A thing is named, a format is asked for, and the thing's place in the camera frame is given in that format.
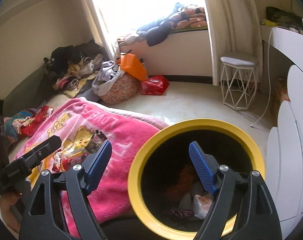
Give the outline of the left hand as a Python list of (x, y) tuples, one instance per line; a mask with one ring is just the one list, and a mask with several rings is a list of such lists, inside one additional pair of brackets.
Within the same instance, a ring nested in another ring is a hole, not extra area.
[(6, 192), (0, 196), (1, 216), (6, 226), (8, 226), (15, 233), (19, 233), (21, 224), (11, 210), (11, 206), (15, 205), (19, 199), (19, 192)]

